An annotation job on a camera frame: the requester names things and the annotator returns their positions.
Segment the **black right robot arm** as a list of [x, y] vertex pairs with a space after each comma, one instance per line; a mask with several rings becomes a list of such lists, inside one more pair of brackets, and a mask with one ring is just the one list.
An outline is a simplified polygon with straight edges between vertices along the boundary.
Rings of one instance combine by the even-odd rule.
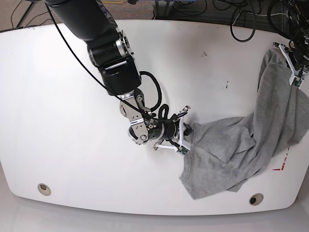
[[[162, 91], [156, 78], [139, 71], [125, 33], [99, 0], [47, 0], [52, 19], [59, 18], [65, 26], [87, 45], [92, 64], [98, 69], [109, 95], [120, 101], [120, 112], [130, 126], [128, 135], [138, 145], [154, 141], [154, 149], [172, 149], [185, 155], [191, 148], [184, 139], [192, 132], [183, 118], [188, 106], [169, 116], [169, 106], [162, 103]], [[157, 103], [145, 105], [140, 90], [142, 76], [148, 76], [157, 90]]]

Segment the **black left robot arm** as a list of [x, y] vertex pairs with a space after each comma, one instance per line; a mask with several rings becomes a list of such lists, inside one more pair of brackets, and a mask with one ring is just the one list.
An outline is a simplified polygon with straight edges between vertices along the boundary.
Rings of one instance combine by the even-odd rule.
[[[276, 28], [271, 20], [272, 9], [279, 2], [287, 7], [287, 33]], [[267, 20], [277, 34], [289, 40], [288, 46], [277, 42], [273, 45], [280, 49], [288, 68], [292, 71], [289, 84], [301, 88], [309, 76], [309, 2], [307, 0], [273, 0], [267, 9]]]

